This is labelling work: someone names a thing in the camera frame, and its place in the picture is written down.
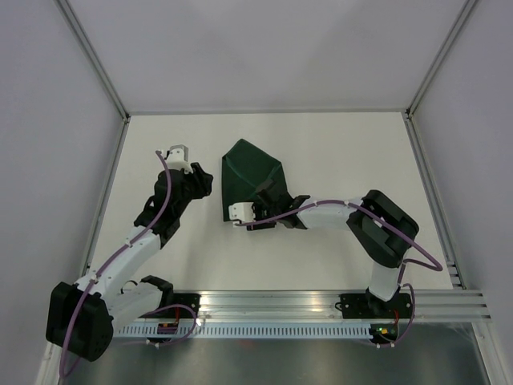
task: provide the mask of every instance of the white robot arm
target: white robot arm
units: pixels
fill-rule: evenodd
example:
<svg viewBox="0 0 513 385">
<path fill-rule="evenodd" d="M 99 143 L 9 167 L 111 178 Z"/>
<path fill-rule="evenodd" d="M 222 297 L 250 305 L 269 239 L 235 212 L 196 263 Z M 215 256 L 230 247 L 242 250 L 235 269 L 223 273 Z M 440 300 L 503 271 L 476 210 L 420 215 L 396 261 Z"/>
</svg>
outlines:
<svg viewBox="0 0 513 385">
<path fill-rule="evenodd" d="M 417 223 L 385 194 L 369 191 L 349 201 L 322 200 L 310 196 L 292 198 L 267 180 L 256 191 L 258 200 L 228 208 L 236 227 L 249 231 L 274 227 L 277 222 L 291 229 L 343 229 L 351 231 L 374 260 L 367 289 L 369 307 L 378 315 L 398 293 L 402 260 L 410 245 L 356 207 L 363 207 L 414 240 Z"/>
<path fill-rule="evenodd" d="M 188 204 L 212 192 L 212 175 L 204 172 L 199 164 L 188 163 L 185 146 L 171 147 L 165 161 L 172 193 L 168 194 L 167 173 L 161 172 L 155 183 L 155 194 L 135 219 L 126 245 L 111 257 L 113 259 L 109 258 L 111 262 L 101 268 L 101 274 L 92 270 L 75 284 L 61 282 L 52 291 L 46 325 L 48 341 L 63 346 L 68 326 L 73 323 L 72 314 L 79 307 L 68 350 L 94 361 L 107 349 L 114 331 L 147 312 L 173 303 L 172 284 L 153 276 L 141 280 L 134 290 L 125 294 L 121 291 L 137 269 L 175 234 Z"/>
</svg>

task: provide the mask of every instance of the green cloth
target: green cloth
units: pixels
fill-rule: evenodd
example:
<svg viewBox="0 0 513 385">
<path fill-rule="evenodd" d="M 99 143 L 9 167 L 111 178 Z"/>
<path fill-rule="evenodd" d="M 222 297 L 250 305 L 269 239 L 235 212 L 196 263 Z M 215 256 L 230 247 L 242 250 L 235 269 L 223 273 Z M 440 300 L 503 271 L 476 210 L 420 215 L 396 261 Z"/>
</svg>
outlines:
<svg viewBox="0 0 513 385">
<path fill-rule="evenodd" d="M 230 205 L 258 201 L 257 188 L 268 179 L 277 183 L 278 191 L 287 192 L 285 174 L 279 160 L 244 139 L 235 143 L 223 156 L 221 169 L 224 221 L 230 220 Z"/>
</svg>

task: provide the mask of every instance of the floor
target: floor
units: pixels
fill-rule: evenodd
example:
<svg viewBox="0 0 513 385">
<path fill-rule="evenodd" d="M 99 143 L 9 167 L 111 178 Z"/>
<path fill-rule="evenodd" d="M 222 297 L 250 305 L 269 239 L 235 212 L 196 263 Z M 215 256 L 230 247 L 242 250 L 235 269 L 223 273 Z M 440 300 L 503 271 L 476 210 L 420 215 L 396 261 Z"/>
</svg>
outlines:
<svg viewBox="0 0 513 385">
<path fill-rule="evenodd" d="M 281 225 L 247 232 L 223 222 L 221 157 L 240 138 L 282 162 L 293 197 L 383 191 L 418 222 L 418 243 L 444 261 L 400 113 L 150 115 L 131 118 L 93 268 L 123 244 L 152 195 L 162 167 L 155 150 L 185 144 L 189 160 L 214 176 L 212 195 L 188 206 L 179 231 L 134 279 L 157 275 L 178 290 L 365 289 L 372 261 L 351 232 Z M 409 257 L 422 258 L 414 251 Z M 446 270 L 416 265 L 403 281 L 415 289 L 452 288 Z"/>
</svg>

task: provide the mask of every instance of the white bracket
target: white bracket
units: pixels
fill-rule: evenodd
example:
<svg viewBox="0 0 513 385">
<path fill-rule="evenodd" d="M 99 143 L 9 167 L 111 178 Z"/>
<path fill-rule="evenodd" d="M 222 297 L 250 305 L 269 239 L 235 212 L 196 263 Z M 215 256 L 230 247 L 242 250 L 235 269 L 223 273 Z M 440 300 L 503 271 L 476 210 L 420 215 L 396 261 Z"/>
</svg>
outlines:
<svg viewBox="0 0 513 385">
<path fill-rule="evenodd" d="M 228 214 L 230 216 L 230 221 L 242 221 L 244 223 L 255 221 L 255 213 L 253 212 L 252 202 L 234 203 L 228 207 Z M 236 226 L 236 223 L 238 222 L 233 224 L 235 227 L 245 229 L 244 226 Z"/>
<path fill-rule="evenodd" d="M 166 164 L 170 170 L 185 170 L 185 173 L 193 173 L 188 157 L 189 149 L 187 146 L 183 144 L 171 146 L 166 158 Z"/>
</svg>

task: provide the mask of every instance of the cable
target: cable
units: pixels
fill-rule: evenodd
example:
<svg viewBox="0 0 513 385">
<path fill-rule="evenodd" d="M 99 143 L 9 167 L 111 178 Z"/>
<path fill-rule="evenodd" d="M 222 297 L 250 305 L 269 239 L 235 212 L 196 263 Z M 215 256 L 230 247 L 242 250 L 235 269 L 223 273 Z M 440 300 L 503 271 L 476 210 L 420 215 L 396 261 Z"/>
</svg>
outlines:
<svg viewBox="0 0 513 385">
<path fill-rule="evenodd" d="M 382 347 L 395 347 L 399 342 L 402 341 L 403 338 L 405 338 L 405 336 L 410 331 L 411 325 L 414 322 L 415 308 L 416 308 L 414 287 L 410 283 L 405 283 L 404 285 L 402 285 L 402 287 L 410 288 L 410 292 L 411 292 L 411 317 L 410 317 L 410 320 L 408 321 L 408 325 L 406 325 L 406 329 L 402 332 L 401 335 L 398 335 L 398 337 L 395 339 L 395 341 L 389 342 L 389 343 L 380 343 L 376 347 L 379 347 L 379 348 L 382 348 Z"/>
<path fill-rule="evenodd" d="M 159 343 L 158 345 L 157 344 L 153 344 L 154 347 L 163 347 L 163 346 L 167 346 L 167 345 L 175 345 L 175 344 L 177 344 L 179 342 L 182 342 L 185 339 L 187 339 L 189 337 L 189 335 L 191 335 L 192 332 L 194 331 L 194 329 L 196 328 L 196 320 L 198 319 L 198 317 L 197 317 L 196 313 L 194 312 L 194 310 L 191 309 L 187 305 L 181 305 L 179 303 L 176 303 L 174 305 L 164 306 L 164 307 L 161 307 L 160 309 L 150 311 L 149 313 L 146 313 L 145 315 L 142 315 L 141 318 L 144 318 L 144 317 L 146 317 L 148 315 L 159 313 L 159 312 L 164 311 L 164 310 L 175 309 L 175 308 L 185 309 L 186 311 L 188 311 L 191 314 L 191 316 L 192 316 L 192 326 L 191 326 L 191 328 L 189 329 L 189 331 L 183 337 L 180 337 L 180 338 L 178 338 L 176 340 L 169 341 L 169 342 L 162 342 L 162 343 Z M 147 345 L 147 344 L 150 344 L 150 343 L 149 343 L 148 340 L 132 341 L 132 342 L 124 343 L 124 345 L 139 345 L 139 344 Z"/>
<path fill-rule="evenodd" d="M 168 182 L 168 190 L 166 192 L 166 198 L 164 199 L 164 203 L 162 204 L 162 207 L 160 208 L 157 215 L 155 215 L 155 218 L 153 218 L 153 221 L 150 222 L 150 224 L 139 234 L 137 234 L 135 237 L 133 237 L 130 240 L 130 244 L 137 242 L 141 237 L 144 237 L 148 231 L 151 230 L 151 228 L 155 225 L 155 223 L 162 217 L 162 214 L 166 210 L 169 199 L 171 197 L 171 173 L 169 172 L 168 165 L 166 164 L 166 160 L 162 156 L 161 151 L 155 151 L 155 154 L 159 157 L 160 162 L 164 166 L 164 171 L 166 172 L 166 179 Z M 106 261 L 103 263 L 103 265 L 98 269 L 96 272 L 96 278 L 100 278 L 102 276 L 102 273 L 107 269 L 107 267 L 126 249 L 128 249 L 130 246 L 125 244 L 121 246 L 115 253 L 113 253 Z M 77 362 L 73 364 L 71 369 L 66 373 L 66 358 L 68 353 L 68 347 L 70 346 L 70 340 L 71 340 L 71 332 L 73 331 L 73 327 L 75 326 L 77 317 L 79 316 L 79 312 L 82 309 L 83 303 L 86 301 L 87 295 L 91 292 L 91 289 L 95 285 L 95 282 L 93 280 L 89 281 L 89 284 L 87 285 L 86 289 L 83 291 L 82 296 L 80 297 L 79 301 L 77 302 L 77 306 L 75 307 L 75 310 L 73 310 L 73 314 L 71 315 L 70 322 L 67 326 L 66 334 L 64 336 L 64 342 L 63 342 L 63 351 L 61 353 L 61 359 L 59 363 L 59 376 L 63 379 L 65 379 L 68 375 L 71 374 L 71 372 L 76 368 L 76 365 L 80 358 L 77 359 Z"/>
<path fill-rule="evenodd" d="M 382 220 L 380 217 L 378 217 L 376 214 L 372 213 L 371 211 L 369 211 L 365 207 L 361 207 L 360 205 L 356 205 L 356 204 L 354 204 L 352 202 L 345 202 L 345 201 L 340 201 L 340 200 L 336 200 L 336 199 L 327 199 L 327 200 L 323 200 L 323 201 L 317 201 L 317 202 L 314 202 L 314 203 L 310 203 L 309 205 L 300 207 L 299 209 L 294 209 L 294 210 L 291 210 L 291 211 L 289 211 L 287 213 L 276 215 L 275 217 L 263 219 L 261 221 L 241 222 L 241 223 L 235 224 L 235 226 L 263 225 L 265 223 L 274 222 L 274 221 L 277 221 L 277 220 L 279 220 L 281 218 L 285 218 L 285 217 L 288 217 L 290 215 L 300 213 L 301 211 L 305 211 L 307 209 L 311 209 L 313 207 L 317 207 L 318 205 L 343 205 L 343 206 L 349 206 L 349 207 L 351 207 L 353 209 L 361 211 L 362 213 L 364 213 L 368 217 L 371 217 L 376 222 L 378 222 L 380 225 L 382 225 L 383 227 L 385 227 L 386 229 L 388 229 L 389 231 L 391 231 L 392 233 L 394 233 L 395 235 L 400 237 L 408 245 L 414 247 L 420 254 L 422 254 L 424 257 L 426 257 L 433 264 L 433 265 L 429 265 L 429 264 L 427 264 L 425 262 L 417 261 L 416 259 L 407 258 L 407 259 L 403 260 L 403 262 L 402 262 L 404 265 L 406 263 L 414 263 L 414 264 L 417 264 L 417 265 L 420 265 L 420 266 L 424 266 L 427 269 L 434 270 L 434 271 L 442 271 L 443 270 L 442 265 L 440 264 L 440 262 L 438 262 L 436 260 L 435 257 L 433 257 L 431 254 L 429 254 L 427 251 L 425 251 L 417 242 L 415 242 L 413 239 L 411 239 L 410 237 L 405 235 L 401 230 L 396 229 L 394 226 L 392 226 L 391 224 L 389 224 L 386 221 Z"/>
<path fill-rule="evenodd" d="M 126 282 L 125 282 L 125 285 L 126 285 L 127 283 L 129 283 L 129 282 L 130 282 L 130 283 L 133 283 L 133 284 L 134 284 L 134 285 L 136 285 L 136 286 L 138 286 L 137 282 L 136 282 L 136 281 L 134 281 L 133 279 L 130 279 L 130 280 L 126 281 Z M 125 293 L 124 293 L 124 291 L 123 291 L 123 287 L 121 288 L 121 294 L 125 294 Z"/>
</svg>

